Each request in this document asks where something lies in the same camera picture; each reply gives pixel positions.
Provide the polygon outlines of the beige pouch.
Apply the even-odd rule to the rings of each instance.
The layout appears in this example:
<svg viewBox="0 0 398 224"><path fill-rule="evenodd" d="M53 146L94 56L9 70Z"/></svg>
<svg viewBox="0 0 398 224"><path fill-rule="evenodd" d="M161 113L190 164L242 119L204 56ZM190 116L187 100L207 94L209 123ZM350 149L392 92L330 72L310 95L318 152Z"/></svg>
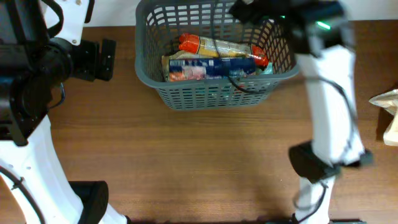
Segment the beige pouch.
<svg viewBox="0 0 398 224"><path fill-rule="evenodd" d="M180 59L198 59L198 58L211 58L204 55L192 54L186 51L178 51L177 53L170 56L162 56L162 69L163 76L167 82L177 82L183 80L204 80L205 69L204 68L193 68L189 66L187 69L179 69L176 72L171 72L169 69L169 62L171 60Z"/></svg>
<svg viewBox="0 0 398 224"><path fill-rule="evenodd" d="M397 89L391 89L369 100L379 108L376 140L397 147Z"/></svg>

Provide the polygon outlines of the orange spaghetti pack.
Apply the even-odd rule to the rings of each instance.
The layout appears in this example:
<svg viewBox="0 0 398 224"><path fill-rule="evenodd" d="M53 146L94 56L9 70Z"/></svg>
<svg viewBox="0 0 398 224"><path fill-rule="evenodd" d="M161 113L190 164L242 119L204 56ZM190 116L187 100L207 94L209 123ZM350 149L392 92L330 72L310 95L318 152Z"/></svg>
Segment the orange spaghetti pack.
<svg viewBox="0 0 398 224"><path fill-rule="evenodd" d="M195 34L184 33L179 37L179 49L209 57L248 57L256 65L267 67L269 60L266 53L258 46L237 44L223 40L211 39Z"/></svg>

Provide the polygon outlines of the teal tissue packet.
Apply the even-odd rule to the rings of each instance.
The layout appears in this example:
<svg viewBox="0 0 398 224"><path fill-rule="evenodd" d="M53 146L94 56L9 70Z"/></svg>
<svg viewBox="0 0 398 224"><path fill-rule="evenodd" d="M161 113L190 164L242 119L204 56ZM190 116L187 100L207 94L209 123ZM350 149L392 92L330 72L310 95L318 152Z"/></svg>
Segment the teal tissue packet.
<svg viewBox="0 0 398 224"><path fill-rule="evenodd" d="M272 62L269 62L266 67L257 67L256 75L272 75L274 73L274 68Z"/></svg>

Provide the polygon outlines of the multicolour tissue multipack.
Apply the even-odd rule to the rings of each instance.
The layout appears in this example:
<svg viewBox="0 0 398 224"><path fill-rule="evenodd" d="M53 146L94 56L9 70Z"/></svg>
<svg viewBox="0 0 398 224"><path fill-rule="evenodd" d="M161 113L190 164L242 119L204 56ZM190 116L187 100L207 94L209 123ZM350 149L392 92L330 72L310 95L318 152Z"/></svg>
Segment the multicolour tissue multipack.
<svg viewBox="0 0 398 224"><path fill-rule="evenodd" d="M168 59L163 67L169 82L240 78L256 73L256 64L252 58Z"/></svg>

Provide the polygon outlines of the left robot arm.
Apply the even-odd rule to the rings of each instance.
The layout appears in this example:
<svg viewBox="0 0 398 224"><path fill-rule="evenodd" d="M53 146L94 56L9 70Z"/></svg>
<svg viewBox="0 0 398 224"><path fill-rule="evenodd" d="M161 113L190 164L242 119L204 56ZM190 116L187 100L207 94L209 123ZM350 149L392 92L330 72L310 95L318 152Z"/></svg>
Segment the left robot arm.
<svg viewBox="0 0 398 224"><path fill-rule="evenodd" d="M116 43L81 38L93 0L1 2L1 178L27 223L120 223L103 180L69 181L48 113L69 78L112 79Z"/></svg>

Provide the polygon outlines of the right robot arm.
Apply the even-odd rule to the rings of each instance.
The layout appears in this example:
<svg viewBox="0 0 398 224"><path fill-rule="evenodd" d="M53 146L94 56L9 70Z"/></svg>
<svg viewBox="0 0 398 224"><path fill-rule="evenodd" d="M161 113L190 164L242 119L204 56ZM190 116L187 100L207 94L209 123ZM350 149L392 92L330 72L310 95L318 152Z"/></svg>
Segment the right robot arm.
<svg viewBox="0 0 398 224"><path fill-rule="evenodd" d="M330 223L336 179L344 168L373 162L358 130L354 95L353 28L338 1L236 1L230 13L243 23L268 18L283 29L303 75L313 138L292 146L289 159L300 177L290 223Z"/></svg>

